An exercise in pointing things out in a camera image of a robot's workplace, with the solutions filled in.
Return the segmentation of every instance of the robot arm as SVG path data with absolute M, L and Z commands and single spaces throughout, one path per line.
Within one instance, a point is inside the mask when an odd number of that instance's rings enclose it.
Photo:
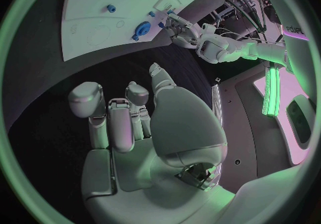
M 172 13 L 167 18 L 165 29 L 174 44 L 195 49 L 199 57 L 211 64 L 236 61 L 240 57 L 250 60 L 259 58 L 283 65 L 292 72 L 285 47 L 257 43 L 251 39 L 237 41 L 222 37 L 215 34 L 216 27 L 210 24 L 203 24 L 199 32 L 188 21 Z

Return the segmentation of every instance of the blue cylinder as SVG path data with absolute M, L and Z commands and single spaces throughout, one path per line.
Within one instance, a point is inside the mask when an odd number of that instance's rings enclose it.
M 114 12 L 116 11 L 116 7 L 113 6 L 113 5 L 108 5 L 108 6 L 107 6 L 107 9 L 108 9 L 108 11 L 111 12 L 111 13 L 114 13 Z

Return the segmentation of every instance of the pink light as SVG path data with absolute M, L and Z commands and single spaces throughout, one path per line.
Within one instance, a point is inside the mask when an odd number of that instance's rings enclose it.
M 254 86 L 258 89 L 260 94 L 264 96 L 265 93 L 265 77 L 254 82 Z M 287 142 L 287 146 L 290 152 L 290 158 L 293 164 L 299 164 L 302 162 L 308 152 L 309 148 L 301 149 L 296 142 L 292 127 L 289 123 L 288 117 L 286 115 L 286 107 L 297 95 L 303 95 L 306 98 L 308 96 L 302 90 L 300 84 L 298 83 L 296 77 L 293 74 L 288 73 L 285 68 L 280 69 L 280 112 L 277 116 L 277 121 L 280 128 L 284 132 L 284 136 Z
M 305 37 L 304 35 L 300 35 L 300 34 L 293 34 L 293 33 L 288 33 L 287 31 L 283 30 L 283 34 L 292 38 L 298 38 L 300 40 L 305 40 L 308 41 L 309 39 L 307 37 Z

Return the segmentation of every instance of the green light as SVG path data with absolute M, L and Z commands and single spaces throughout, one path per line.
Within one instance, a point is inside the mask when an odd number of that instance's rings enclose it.
M 280 73 L 279 69 L 270 67 L 265 72 L 265 95 L 262 113 L 276 117 L 280 108 Z

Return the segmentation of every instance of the green led strip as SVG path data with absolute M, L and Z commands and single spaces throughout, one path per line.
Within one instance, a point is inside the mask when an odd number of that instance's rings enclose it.
M 262 113 L 276 117 L 280 109 L 280 73 L 279 69 L 270 67 L 265 72 L 265 95 Z

